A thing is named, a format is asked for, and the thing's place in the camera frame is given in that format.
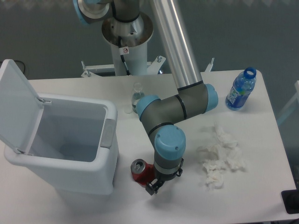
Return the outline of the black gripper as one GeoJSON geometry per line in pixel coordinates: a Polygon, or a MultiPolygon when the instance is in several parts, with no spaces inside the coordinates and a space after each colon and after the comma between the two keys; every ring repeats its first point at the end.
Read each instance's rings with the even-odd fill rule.
{"type": "Polygon", "coordinates": [[[181,162],[178,166],[178,169],[175,173],[173,174],[163,174],[159,172],[158,170],[155,169],[155,179],[152,180],[151,182],[146,183],[145,190],[152,196],[158,192],[158,190],[163,186],[165,181],[170,181],[174,179],[176,176],[181,176],[183,173],[183,166],[184,159],[181,159],[181,162]]]}

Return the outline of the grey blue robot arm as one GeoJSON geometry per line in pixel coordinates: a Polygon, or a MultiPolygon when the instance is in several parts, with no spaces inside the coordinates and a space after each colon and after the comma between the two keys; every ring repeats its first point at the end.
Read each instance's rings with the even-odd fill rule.
{"type": "MultiPolygon", "coordinates": [[[[153,34],[151,19],[140,10],[137,0],[75,0],[82,23],[102,22],[102,34],[110,44],[117,76],[147,75],[147,42],[153,34]]],[[[185,25],[176,0],[153,0],[151,7],[158,24],[166,58],[178,93],[166,99],[145,96],[137,103],[139,120],[153,145],[152,172],[146,165],[132,175],[143,180],[146,191],[155,194],[166,181],[181,176],[186,148],[180,121],[214,109],[218,95],[214,87],[203,83],[192,53],[185,25]]]]}

